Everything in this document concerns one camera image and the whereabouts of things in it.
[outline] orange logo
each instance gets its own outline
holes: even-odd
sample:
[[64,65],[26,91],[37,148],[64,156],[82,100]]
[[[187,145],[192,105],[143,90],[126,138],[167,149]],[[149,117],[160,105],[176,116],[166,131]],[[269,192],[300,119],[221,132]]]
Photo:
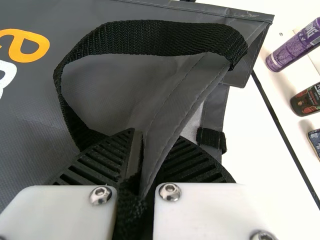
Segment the orange logo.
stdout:
[[[42,58],[50,47],[49,40],[40,35],[30,31],[24,31],[20,29],[4,29],[0,30],[0,38],[6,35],[12,35],[13,40],[9,47],[9,57],[19,63],[31,63]],[[21,46],[24,39],[33,41],[39,45],[39,48],[33,53],[22,53]]]

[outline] gray fabric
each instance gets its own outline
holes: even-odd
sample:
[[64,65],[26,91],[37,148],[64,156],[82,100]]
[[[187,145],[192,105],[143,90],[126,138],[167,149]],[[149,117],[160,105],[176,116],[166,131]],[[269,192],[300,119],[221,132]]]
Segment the gray fabric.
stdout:
[[[1,30],[40,34],[49,40],[50,48],[36,61],[16,62],[8,55],[13,37],[0,37],[0,60],[17,67],[0,99],[0,211],[21,189],[44,183],[78,153],[53,84],[57,64],[99,25],[134,19],[230,24],[250,45],[273,16],[170,0],[2,2]],[[36,49],[34,42],[24,41],[21,51]],[[89,56],[66,68],[62,87],[68,103],[92,129],[106,134],[127,127],[143,131],[147,164],[141,191],[146,193],[183,127],[226,74],[228,64],[211,53],[172,58]],[[247,81],[242,77],[232,80],[239,87]]]
[[[206,98],[203,104],[201,127],[223,131],[229,88],[228,85],[219,84]],[[203,144],[200,146],[221,163],[221,149]]]

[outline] white lettering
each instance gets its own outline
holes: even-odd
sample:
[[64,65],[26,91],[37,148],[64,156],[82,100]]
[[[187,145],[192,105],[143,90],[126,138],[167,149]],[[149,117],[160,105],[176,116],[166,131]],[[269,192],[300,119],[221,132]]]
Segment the white lettering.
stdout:
[[314,86],[314,89],[315,89],[316,92],[318,93],[318,96],[320,96],[320,84],[315,85],[315,86]]
[[307,38],[308,38],[308,39],[309,39],[313,34],[319,32],[319,31],[315,28],[313,22],[309,23],[309,24],[305,27],[305,30],[306,30],[306,34],[307,34]]
[[3,78],[0,79],[0,99],[4,93],[4,88],[8,86],[17,74],[17,67],[11,62],[0,60],[0,71],[4,72]]

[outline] black loop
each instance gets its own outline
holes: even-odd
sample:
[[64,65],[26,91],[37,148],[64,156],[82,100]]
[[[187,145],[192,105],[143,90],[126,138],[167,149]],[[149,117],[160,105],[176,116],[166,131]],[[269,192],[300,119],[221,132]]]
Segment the black loop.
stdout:
[[54,70],[54,85],[67,128],[80,151],[105,138],[104,134],[89,129],[62,96],[62,74],[68,63],[88,55],[185,56],[212,52],[229,60],[232,70],[247,50],[244,37],[224,24],[162,20],[107,22],[82,38]]
[[196,142],[198,145],[206,145],[220,149],[222,154],[227,152],[226,136],[223,131],[198,127],[196,131]]

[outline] ribbed plastic pad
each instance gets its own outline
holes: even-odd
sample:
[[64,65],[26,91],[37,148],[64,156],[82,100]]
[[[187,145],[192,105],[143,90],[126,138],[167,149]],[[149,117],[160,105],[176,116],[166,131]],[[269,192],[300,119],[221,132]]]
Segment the ribbed plastic pad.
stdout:
[[201,147],[180,136],[164,160],[158,183],[235,183],[230,173]]
[[135,129],[129,128],[107,136],[81,152],[52,185],[110,185],[115,188],[124,180]]

